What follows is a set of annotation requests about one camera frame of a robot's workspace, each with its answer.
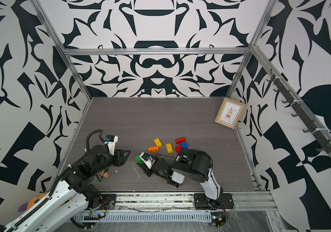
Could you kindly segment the light green square lego brick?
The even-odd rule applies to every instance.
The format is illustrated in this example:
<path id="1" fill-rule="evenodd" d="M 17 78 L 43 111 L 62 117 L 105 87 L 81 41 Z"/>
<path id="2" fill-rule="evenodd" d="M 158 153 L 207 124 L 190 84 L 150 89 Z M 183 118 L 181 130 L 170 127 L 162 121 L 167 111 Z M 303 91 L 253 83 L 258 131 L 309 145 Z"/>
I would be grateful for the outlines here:
<path id="1" fill-rule="evenodd" d="M 137 161 L 137 163 L 142 163 L 142 160 L 139 155 L 135 157 L 135 160 Z"/>

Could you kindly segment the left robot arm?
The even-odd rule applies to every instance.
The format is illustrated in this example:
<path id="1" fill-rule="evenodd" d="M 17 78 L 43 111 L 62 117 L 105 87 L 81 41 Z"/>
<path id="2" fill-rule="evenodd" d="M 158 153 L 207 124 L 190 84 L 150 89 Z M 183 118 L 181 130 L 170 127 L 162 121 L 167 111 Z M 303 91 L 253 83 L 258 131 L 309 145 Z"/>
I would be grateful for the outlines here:
<path id="1" fill-rule="evenodd" d="M 0 232 L 53 232 L 62 224 L 86 209 L 102 206 L 101 192 L 92 184 L 94 178 L 102 181 L 112 166 L 127 162 L 130 150 L 116 149 L 118 136 L 102 136 L 103 130 L 89 133 L 85 153 L 55 179 L 50 191 L 20 217 Z"/>

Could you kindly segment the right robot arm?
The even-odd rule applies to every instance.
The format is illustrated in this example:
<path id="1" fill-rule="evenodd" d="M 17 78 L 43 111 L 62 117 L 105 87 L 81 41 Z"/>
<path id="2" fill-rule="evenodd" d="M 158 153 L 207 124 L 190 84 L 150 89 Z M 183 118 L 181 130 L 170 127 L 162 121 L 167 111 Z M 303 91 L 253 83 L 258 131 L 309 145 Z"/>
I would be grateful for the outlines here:
<path id="1" fill-rule="evenodd" d="M 176 188 L 189 178 L 201 185 L 204 193 L 194 194 L 194 207 L 202 210 L 232 209 L 232 194 L 224 193 L 213 173 L 211 156 L 200 149 L 182 148 L 172 164 L 164 158 L 158 158 L 142 152 L 135 157 L 137 165 L 151 177 L 156 175 Z"/>

